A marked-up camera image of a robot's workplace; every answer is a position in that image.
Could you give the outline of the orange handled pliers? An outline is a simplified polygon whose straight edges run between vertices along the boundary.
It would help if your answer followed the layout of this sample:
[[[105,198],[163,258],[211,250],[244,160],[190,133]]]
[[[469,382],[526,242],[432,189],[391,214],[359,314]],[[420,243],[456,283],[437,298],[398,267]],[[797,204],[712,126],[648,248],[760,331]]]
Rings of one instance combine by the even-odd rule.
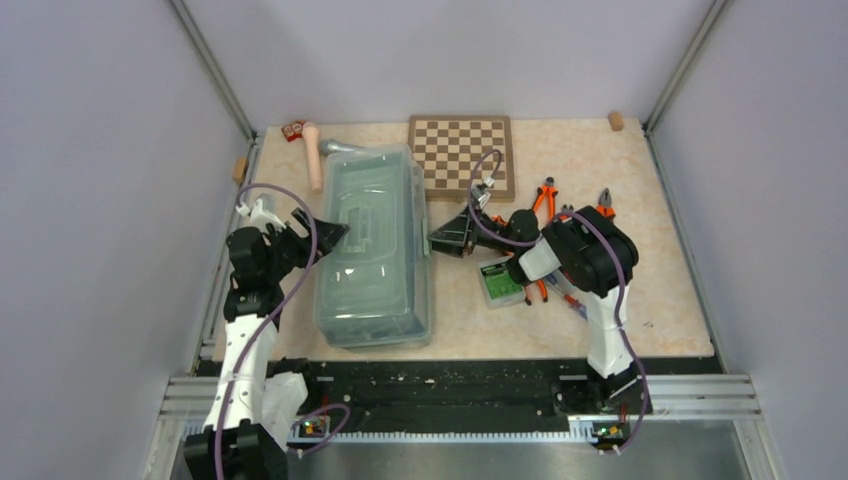
[[[616,212],[612,205],[612,196],[609,188],[604,188],[598,196],[596,210],[605,218],[613,221]]]

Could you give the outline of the aluminium frame post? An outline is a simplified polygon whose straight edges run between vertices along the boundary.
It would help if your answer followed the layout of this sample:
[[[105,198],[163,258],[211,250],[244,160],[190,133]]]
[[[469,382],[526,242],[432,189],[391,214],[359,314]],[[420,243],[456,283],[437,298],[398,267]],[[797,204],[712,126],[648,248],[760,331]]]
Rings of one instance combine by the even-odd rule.
[[[720,24],[733,4],[733,0],[715,0],[710,3],[703,20],[689,41],[683,55],[654,104],[653,109],[647,119],[642,123],[642,129],[647,138],[653,135],[663,121],[667,111],[683,87],[687,76],[694,68],[696,61],[709,42],[713,31]]]
[[[165,4],[175,17],[226,113],[240,134],[248,142],[254,142],[257,132],[251,125],[244,108],[241,106],[235,91],[226,78],[226,74],[217,61],[213,50],[206,41],[187,2],[183,0],[166,0]]]

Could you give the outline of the wooden chessboard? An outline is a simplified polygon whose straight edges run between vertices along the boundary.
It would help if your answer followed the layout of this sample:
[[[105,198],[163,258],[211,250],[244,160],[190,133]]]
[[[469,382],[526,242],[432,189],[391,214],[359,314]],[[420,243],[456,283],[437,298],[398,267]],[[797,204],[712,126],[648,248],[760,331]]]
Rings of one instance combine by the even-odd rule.
[[[424,172],[429,201],[460,201],[489,174],[492,198],[516,197],[511,118],[507,115],[412,115],[408,145]]]

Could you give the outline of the green screw bit box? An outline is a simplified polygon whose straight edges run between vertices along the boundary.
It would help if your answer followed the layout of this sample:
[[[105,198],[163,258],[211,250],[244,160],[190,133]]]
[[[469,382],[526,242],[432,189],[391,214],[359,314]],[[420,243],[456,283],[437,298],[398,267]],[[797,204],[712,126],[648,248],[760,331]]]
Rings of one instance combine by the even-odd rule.
[[[490,310],[522,304],[525,300],[524,287],[508,272],[509,259],[509,256],[502,256],[477,265],[484,301]]]

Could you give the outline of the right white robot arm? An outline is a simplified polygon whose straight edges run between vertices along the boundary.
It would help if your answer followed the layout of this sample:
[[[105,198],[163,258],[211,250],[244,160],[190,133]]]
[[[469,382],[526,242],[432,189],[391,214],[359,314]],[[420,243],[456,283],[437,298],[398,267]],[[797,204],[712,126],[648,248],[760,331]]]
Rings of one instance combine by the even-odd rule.
[[[336,208],[330,218],[343,230],[317,269],[313,300],[313,320],[330,345],[354,350],[426,340],[432,330],[429,253],[463,258],[483,247],[501,254],[489,270],[518,288],[553,274],[571,285],[590,328],[587,400],[600,412],[626,400],[639,370],[621,330],[639,253],[597,209],[563,210],[540,225],[529,209],[503,220],[469,202],[429,232],[370,206]]]

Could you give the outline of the aluminium frame post right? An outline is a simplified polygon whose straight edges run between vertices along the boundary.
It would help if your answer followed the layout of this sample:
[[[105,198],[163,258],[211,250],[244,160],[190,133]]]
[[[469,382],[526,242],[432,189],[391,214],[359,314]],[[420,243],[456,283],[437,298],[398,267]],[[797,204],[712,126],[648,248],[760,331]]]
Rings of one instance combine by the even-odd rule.
[[[642,129],[647,138],[653,135],[663,121],[667,111],[683,87],[687,76],[694,68],[696,61],[709,42],[713,31],[720,24],[733,4],[733,0],[715,0],[710,3],[703,20],[689,41],[683,55],[654,104],[653,109],[647,119],[642,123]]]

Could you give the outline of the small red printed box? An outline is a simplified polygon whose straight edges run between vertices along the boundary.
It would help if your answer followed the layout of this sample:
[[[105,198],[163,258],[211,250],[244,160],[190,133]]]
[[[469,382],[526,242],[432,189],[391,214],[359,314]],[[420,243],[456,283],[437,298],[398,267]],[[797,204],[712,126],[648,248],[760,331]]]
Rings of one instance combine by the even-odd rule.
[[[307,124],[307,121],[296,120],[296,121],[290,122],[286,125],[283,125],[280,128],[280,131],[281,131],[283,137],[285,138],[285,140],[287,142],[291,143],[291,142],[294,142],[298,139],[303,138],[303,131],[304,131],[306,124]]]

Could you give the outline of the green plastic tool box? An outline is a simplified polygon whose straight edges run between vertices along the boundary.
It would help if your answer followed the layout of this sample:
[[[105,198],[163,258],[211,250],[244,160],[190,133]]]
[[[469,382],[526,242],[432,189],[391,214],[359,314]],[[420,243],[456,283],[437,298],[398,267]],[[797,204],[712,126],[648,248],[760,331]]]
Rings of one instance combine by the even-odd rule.
[[[315,270],[314,320],[337,348],[422,345],[431,272],[422,168],[405,144],[334,153],[324,218],[348,232]]]

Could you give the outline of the aluminium frame post left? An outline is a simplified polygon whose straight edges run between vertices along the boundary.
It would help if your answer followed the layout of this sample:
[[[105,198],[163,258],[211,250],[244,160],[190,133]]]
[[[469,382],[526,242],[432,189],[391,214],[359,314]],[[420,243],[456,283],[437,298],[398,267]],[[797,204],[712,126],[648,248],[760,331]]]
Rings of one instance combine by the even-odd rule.
[[[254,142],[257,132],[251,125],[244,108],[241,106],[235,91],[226,78],[226,74],[217,61],[213,50],[206,41],[187,2],[183,0],[166,0],[165,4],[175,17],[226,113],[240,134],[248,142]]]

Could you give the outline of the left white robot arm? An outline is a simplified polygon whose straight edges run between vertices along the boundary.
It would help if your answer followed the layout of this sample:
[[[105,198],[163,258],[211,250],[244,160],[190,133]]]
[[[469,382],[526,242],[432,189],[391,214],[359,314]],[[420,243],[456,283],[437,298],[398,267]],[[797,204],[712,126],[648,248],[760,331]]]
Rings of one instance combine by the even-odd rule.
[[[319,404],[320,386],[304,360],[268,372],[279,331],[281,287],[295,269],[309,271],[348,233],[345,224],[293,213],[307,228],[286,224],[241,227],[227,240],[233,268],[224,304],[227,345],[212,406],[201,430],[189,435],[184,459],[194,479],[285,479],[287,450],[297,413]]]

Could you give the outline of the small orange pliers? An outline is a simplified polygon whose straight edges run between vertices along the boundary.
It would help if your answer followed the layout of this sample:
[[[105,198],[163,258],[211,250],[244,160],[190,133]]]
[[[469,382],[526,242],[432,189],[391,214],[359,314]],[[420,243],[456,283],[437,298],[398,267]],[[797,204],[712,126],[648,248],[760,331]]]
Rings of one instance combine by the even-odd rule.
[[[561,220],[565,220],[570,218],[572,213],[574,212],[574,207],[570,204],[564,204],[559,212],[559,218]]]

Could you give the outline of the orange diagonal cutters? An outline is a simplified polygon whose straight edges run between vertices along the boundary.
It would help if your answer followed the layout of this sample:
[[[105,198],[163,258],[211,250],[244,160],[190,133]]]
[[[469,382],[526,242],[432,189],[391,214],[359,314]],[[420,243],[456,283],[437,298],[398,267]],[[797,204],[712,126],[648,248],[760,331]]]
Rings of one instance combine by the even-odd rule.
[[[557,210],[557,195],[555,179],[548,176],[543,181],[542,185],[536,189],[536,197],[532,205],[532,211],[541,226],[548,225],[558,213]]]

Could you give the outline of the wooden block at left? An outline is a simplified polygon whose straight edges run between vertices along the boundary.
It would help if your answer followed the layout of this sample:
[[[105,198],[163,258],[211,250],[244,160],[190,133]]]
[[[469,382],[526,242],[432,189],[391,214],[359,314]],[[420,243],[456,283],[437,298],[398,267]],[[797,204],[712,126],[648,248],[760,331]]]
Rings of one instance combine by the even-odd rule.
[[[242,185],[247,177],[249,168],[249,160],[247,157],[240,157],[234,163],[231,178],[236,185]]]

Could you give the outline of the blue handled screwdriver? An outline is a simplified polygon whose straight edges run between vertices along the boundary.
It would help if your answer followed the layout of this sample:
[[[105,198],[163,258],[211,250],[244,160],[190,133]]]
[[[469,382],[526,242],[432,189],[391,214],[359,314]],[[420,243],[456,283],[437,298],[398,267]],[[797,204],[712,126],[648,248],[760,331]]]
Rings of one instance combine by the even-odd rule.
[[[558,287],[558,290],[560,292],[560,296],[568,304],[568,306],[572,310],[577,312],[582,319],[588,320],[586,306],[577,297],[574,296],[573,290],[570,287],[564,286]]]

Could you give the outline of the orange long nose pliers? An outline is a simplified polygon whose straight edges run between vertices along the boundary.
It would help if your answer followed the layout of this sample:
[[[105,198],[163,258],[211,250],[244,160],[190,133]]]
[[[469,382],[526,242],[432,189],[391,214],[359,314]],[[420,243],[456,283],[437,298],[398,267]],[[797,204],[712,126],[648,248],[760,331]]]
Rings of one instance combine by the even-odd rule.
[[[523,287],[524,289],[524,303],[528,306],[533,305],[531,290],[535,289],[538,291],[540,295],[540,299],[543,303],[547,303],[549,301],[549,294],[546,283],[543,280],[537,280],[532,284],[527,284]]]

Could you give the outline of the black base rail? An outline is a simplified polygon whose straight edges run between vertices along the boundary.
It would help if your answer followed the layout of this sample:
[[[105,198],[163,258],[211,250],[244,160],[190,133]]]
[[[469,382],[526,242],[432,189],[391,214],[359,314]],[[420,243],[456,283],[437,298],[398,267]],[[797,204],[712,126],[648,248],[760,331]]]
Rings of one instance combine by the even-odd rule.
[[[577,414],[620,410],[602,402],[577,359],[324,361],[282,359],[262,378],[293,370],[304,375],[301,412],[345,403],[345,434],[506,434],[565,432]]]

